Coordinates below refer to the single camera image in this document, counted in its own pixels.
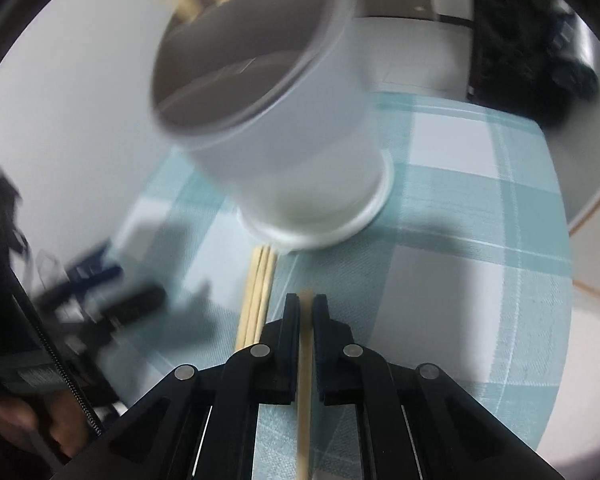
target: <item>cup base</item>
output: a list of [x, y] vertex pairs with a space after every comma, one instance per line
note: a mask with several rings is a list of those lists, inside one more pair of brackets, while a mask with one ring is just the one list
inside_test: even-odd
[[394, 163], [391, 155], [382, 150], [382, 172], [378, 185], [368, 197], [364, 207], [347, 219], [327, 220], [320, 224], [312, 224], [311, 229], [281, 229], [265, 222], [253, 221], [238, 209], [238, 220], [243, 227], [259, 242], [272, 246], [278, 253], [307, 249], [320, 249], [338, 244], [354, 234], [362, 231], [380, 212], [394, 184]]

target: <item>person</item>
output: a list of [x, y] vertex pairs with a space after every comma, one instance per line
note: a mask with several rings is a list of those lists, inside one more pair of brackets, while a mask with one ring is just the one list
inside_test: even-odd
[[[89, 439], [84, 413], [69, 390], [48, 394], [44, 404], [50, 417], [50, 437], [63, 454], [74, 457]], [[0, 480], [43, 480], [51, 476], [29, 439], [29, 433], [37, 430], [39, 423], [26, 400], [0, 397]]]

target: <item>table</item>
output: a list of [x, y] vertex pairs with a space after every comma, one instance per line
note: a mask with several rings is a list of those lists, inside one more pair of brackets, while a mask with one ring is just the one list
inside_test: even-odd
[[[564, 208], [532, 121], [440, 98], [376, 94], [394, 160], [385, 208], [335, 247], [280, 256], [268, 319], [286, 292], [327, 294], [332, 317], [391, 362], [435, 362], [531, 447], [551, 414], [571, 319]], [[120, 337], [101, 365], [127, 403], [182, 363], [234, 347], [252, 247], [234, 204], [182, 153], [152, 176], [113, 238], [134, 280], [160, 281], [166, 311]], [[360, 478], [353, 410], [314, 398], [314, 465]], [[263, 406], [254, 478], [292, 478], [293, 407]]]

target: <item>cable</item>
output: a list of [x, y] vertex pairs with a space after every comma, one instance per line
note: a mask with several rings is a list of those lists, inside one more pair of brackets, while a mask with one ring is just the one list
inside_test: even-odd
[[80, 405], [80, 408], [84, 412], [84, 415], [87, 418], [89, 425], [93, 428], [93, 431], [100, 436], [102, 434], [102, 425], [98, 416], [93, 411], [93, 407], [86, 399], [84, 392], [81, 387], [76, 383], [72, 373], [67, 368], [64, 359], [60, 356], [58, 352], [58, 348], [56, 347], [53, 340], [49, 337], [42, 320], [38, 316], [35, 307], [31, 303], [27, 293], [22, 288], [22, 285], [18, 281], [16, 275], [11, 270], [11, 266], [5, 263], [3, 259], [0, 257], [0, 275], [4, 278], [5, 284], [9, 289], [9, 292], [13, 296], [13, 299], [16, 301], [18, 306], [20, 307], [22, 313], [25, 318], [29, 322], [29, 324], [35, 330], [40, 343], [45, 349], [46, 353], [51, 357], [53, 364], [56, 366], [56, 370], [62, 377], [62, 380], [66, 383], [66, 386], [69, 388], [75, 400]]

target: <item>black object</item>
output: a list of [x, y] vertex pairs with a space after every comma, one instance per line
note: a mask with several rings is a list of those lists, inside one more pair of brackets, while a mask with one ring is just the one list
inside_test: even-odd
[[36, 308], [42, 314], [49, 314], [69, 301], [73, 296], [84, 298], [85, 293], [93, 287], [119, 278], [122, 267], [110, 266], [89, 276], [72, 276], [42, 292], [33, 299]]
[[48, 464], [33, 453], [21, 450], [0, 436], [0, 480], [47, 480]]
[[70, 459], [62, 453], [60, 445], [50, 436], [52, 419], [46, 408], [45, 399], [41, 396], [24, 397], [24, 399], [32, 407], [38, 418], [37, 428], [29, 431], [29, 441], [52, 472], [60, 471]]
[[[4, 260], [0, 255], [0, 291], [3, 294], [7, 294], [10, 296], [10, 300], [6, 303], [6, 305], [10, 306], [10, 310], [12, 312], [17, 312], [16, 305], [20, 309], [19, 314], [29, 323], [30, 327], [33, 329], [35, 337], [40, 342], [40, 345], [45, 350], [48, 357], [51, 359], [54, 367], [58, 371], [58, 374], [62, 377], [62, 380], [69, 388], [71, 393], [74, 395], [78, 404], [80, 404], [80, 408], [83, 410], [85, 416], [87, 417], [87, 421], [89, 425], [93, 428], [96, 434], [102, 433], [102, 426], [98, 417], [96, 416], [93, 408], [90, 403], [85, 398], [84, 392], [80, 387], [80, 384], [75, 381], [74, 376], [69, 371], [69, 368], [62, 357], [61, 353], [58, 351], [58, 346], [56, 346], [55, 342], [49, 337], [40, 316], [36, 312], [36, 309], [33, 307], [31, 300], [27, 296], [27, 293], [24, 291], [20, 282], [18, 281], [16, 275], [11, 270], [11, 267], [8, 263], [8, 260]], [[22, 326], [22, 322], [18, 320], [14, 323], [14, 326]], [[36, 342], [31, 336], [29, 336], [28, 341]]]
[[551, 78], [573, 95], [592, 100], [600, 92], [598, 40], [564, 0], [556, 0], [554, 6], [558, 12], [551, 44], [555, 59]]
[[298, 333], [289, 295], [260, 344], [207, 370], [179, 366], [54, 478], [185, 480], [196, 463], [196, 478], [251, 478], [258, 405], [295, 397]]
[[[436, 365], [403, 368], [356, 345], [324, 295], [313, 316], [320, 400], [355, 404], [365, 480], [562, 478]], [[298, 335], [288, 294], [260, 344], [221, 366], [176, 368], [54, 479], [251, 478], [258, 404], [295, 397]]]
[[474, 20], [466, 18], [458, 18], [457, 16], [449, 16], [448, 14], [439, 14], [438, 20], [449, 25], [458, 25], [459, 27], [474, 28]]
[[566, 117], [573, 93], [552, 77], [563, 64], [551, 51], [555, 0], [474, 0], [469, 99], [533, 119], [540, 126]]
[[436, 365], [399, 367], [356, 345], [324, 295], [313, 316], [320, 400], [355, 404], [365, 480], [562, 478]]
[[[97, 320], [58, 322], [55, 316], [46, 316], [43, 323], [49, 337], [58, 347], [59, 354], [74, 375], [86, 397], [96, 406], [111, 404], [118, 396], [95, 365], [100, 350], [111, 343], [118, 329], [135, 323], [163, 306], [164, 289], [146, 285], [100, 311]], [[45, 297], [58, 298], [53, 293]], [[60, 296], [62, 303], [67, 299]], [[0, 353], [0, 383], [15, 395], [31, 395], [65, 389], [64, 381], [45, 349], [35, 346], [24, 352]]]

